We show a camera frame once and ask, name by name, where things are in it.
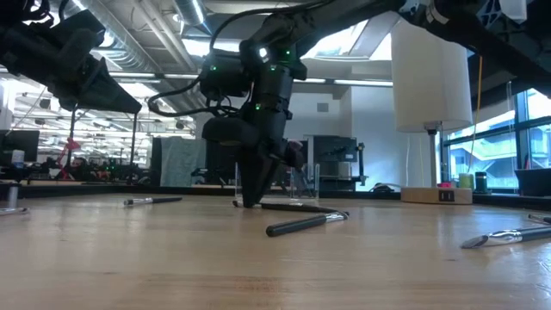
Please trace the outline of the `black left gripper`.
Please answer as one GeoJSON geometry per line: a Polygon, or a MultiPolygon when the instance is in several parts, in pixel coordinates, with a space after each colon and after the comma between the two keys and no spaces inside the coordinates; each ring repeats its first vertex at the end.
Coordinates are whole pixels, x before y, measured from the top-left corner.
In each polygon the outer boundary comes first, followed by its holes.
{"type": "Polygon", "coordinates": [[[136,114],[141,104],[110,76],[105,59],[90,50],[101,36],[71,36],[47,40],[39,36],[16,38],[16,72],[44,84],[68,111],[75,108],[136,114]]]}

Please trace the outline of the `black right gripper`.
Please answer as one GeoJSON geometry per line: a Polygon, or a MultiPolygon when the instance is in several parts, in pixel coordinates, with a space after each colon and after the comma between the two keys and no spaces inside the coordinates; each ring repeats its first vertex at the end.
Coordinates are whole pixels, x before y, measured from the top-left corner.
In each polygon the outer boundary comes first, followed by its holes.
{"type": "Polygon", "coordinates": [[[202,138],[237,145],[243,205],[252,208],[271,187],[280,165],[301,170],[303,144],[284,138],[294,80],[306,78],[306,67],[294,43],[240,43],[242,63],[251,76],[251,101],[239,118],[215,117],[203,126],[202,138]],[[266,151],[259,157],[257,149],[266,151]]]}

